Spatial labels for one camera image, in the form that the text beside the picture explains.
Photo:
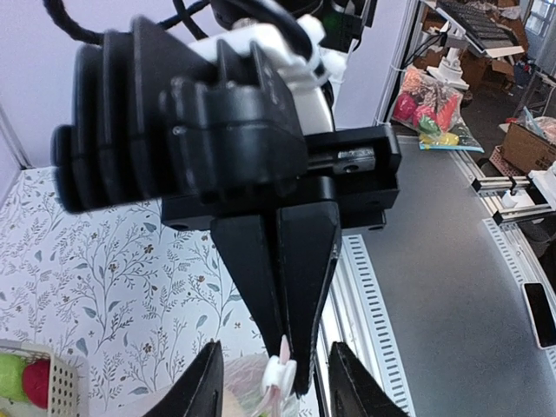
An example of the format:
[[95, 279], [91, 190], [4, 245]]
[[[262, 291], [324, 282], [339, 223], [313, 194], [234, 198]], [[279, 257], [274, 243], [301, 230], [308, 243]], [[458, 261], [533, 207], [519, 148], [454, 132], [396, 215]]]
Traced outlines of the pink zip top bag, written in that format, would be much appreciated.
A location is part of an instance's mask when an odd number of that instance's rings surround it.
[[294, 391], [298, 363], [288, 337], [277, 354], [250, 354], [224, 363], [224, 416], [315, 416]]

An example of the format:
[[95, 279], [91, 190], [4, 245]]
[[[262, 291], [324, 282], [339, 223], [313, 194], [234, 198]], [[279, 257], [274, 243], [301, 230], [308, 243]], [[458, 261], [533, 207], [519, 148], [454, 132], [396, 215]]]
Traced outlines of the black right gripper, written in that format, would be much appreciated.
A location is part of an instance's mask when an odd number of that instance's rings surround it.
[[161, 204], [161, 223], [174, 230], [208, 230], [215, 218], [294, 206], [278, 211], [277, 232], [282, 315], [297, 362], [298, 395], [312, 384], [318, 325], [339, 256], [339, 210], [344, 229], [384, 228], [386, 211], [399, 194], [400, 167], [400, 145], [390, 125], [316, 134], [306, 141], [309, 171], [289, 195], [265, 188], [228, 202], [203, 203], [183, 195]]

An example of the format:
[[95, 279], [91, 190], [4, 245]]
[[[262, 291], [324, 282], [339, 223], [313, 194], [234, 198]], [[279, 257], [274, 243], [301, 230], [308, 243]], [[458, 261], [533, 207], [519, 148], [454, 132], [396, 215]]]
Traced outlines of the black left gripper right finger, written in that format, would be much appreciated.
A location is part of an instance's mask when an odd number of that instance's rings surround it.
[[332, 416], [407, 416], [386, 395], [345, 342], [332, 344], [328, 375]]

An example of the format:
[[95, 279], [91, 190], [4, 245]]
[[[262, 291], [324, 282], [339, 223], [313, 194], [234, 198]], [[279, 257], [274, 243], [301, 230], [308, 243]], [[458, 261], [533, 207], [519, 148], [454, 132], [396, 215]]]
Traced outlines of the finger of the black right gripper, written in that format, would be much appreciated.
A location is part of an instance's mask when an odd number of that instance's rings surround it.
[[210, 224], [210, 234], [268, 354], [279, 354], [283, 336], [281, 308], [263, 218], [217, 218]]

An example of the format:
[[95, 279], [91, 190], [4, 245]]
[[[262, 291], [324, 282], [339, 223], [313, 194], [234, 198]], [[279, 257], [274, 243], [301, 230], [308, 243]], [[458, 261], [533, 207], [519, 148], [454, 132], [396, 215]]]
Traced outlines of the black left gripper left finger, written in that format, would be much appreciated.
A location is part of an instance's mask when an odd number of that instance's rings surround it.
[[144, 417], [220, 417], [224, 394], [222, 344], [207, 343]]

